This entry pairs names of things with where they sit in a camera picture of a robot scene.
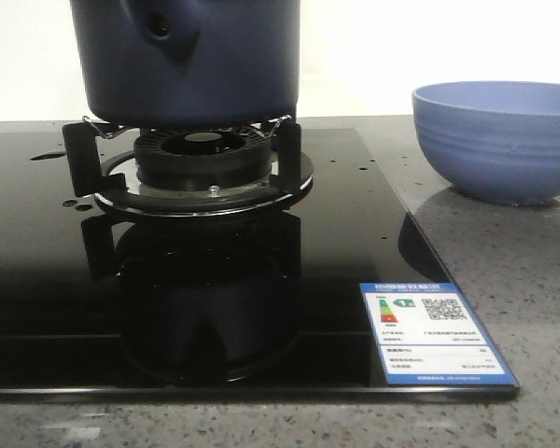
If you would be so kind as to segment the blue ribbed bowl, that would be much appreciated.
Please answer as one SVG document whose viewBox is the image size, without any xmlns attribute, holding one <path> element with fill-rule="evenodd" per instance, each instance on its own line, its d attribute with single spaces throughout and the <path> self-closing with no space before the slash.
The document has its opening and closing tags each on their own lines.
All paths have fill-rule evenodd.
<svg viewBox="0 0 560 448">
<path fill-rule="evenodd" d="M 560 196 L 560 84 L 447 82 L 412 101 L 424 156 L 458 189 L 515 205 Z"/>
</svg>

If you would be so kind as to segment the black metal pot support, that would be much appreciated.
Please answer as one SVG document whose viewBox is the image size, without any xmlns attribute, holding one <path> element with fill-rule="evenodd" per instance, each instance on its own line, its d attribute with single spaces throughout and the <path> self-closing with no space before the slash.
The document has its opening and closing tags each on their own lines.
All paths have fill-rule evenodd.
<svg viewBox="0 0 560 448">
<path fill-rule="evenodd" d="M 245 127 L 270 142 L 270 172 L 238 187 L 223 189 L 212 185 L 206 190 L 189 191 L 161 189 L 142 182 L 133 148 L 104 159 L 98 141 L 120 136 L 124 127 L 89 118 L 66 124 L 63 140 L 74 193 L 78 197 L 92 196 L 101 208 L 125 220 L 235 217 L 289 208 L 300 201 L 313 184 L 313 164 L 301 150 L 301 126 L 292 117 L 225 128 L 163 131 L 236 127 Z M 156 130 L 143 129 L 137 138 Z"/>
</svg>

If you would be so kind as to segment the dark blue pot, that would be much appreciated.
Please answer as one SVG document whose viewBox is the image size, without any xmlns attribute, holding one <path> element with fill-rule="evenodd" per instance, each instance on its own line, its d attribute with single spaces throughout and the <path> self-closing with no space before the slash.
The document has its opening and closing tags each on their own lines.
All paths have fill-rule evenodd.
<svg viewBox="0 0 560 448">
<path fill-rule="evenodd" d="M 297 1 L 74 1 L 100 119 L 185 129 L 273 119 L 298 102 Z"/>
</svg>

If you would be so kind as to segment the black gas burner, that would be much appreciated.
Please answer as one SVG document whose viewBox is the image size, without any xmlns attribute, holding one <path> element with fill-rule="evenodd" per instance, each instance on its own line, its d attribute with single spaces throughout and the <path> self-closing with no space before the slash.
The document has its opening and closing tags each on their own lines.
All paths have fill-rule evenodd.
<svg viewBox="0 0 560 448">
<path fill-rule="evenodd" d="M 260 179 L 271 170 L 272 149 L 245 127 L 213 131 L 156 130 L 134 141 L 138 178 L 151 187 L 223 189 Z"/>
</svg>

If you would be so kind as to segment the blue energy label sticker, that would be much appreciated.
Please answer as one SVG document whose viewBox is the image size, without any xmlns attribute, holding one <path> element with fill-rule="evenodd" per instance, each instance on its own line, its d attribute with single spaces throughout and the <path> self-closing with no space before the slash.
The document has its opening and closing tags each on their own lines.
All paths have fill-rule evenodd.
<svg viewBox="0 0 560 448">
<path fill-rule="evenodd" d="M 455 284 L 363 283 L 360 291 L 389 385 L 517 385 Z"/>
</svg>

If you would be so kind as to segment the black glass gas stove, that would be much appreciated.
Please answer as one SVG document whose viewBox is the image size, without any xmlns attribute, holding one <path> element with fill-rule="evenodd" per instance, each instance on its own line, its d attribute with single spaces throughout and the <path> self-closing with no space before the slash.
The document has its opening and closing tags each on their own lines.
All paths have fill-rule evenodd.
<svg viewBox="0 0 560 448">
<path fill-rule="evenodd" d="M 519 384 L 400 379 L 375 331 L 465 301 L 395 299 L 449 275 L 357 132 L 308 130 L 311 193 L 223 231 L 119 221 L 75 198 L 56 129 L 0 132 L 0 401 L 483 401 Z"/>
</svg>

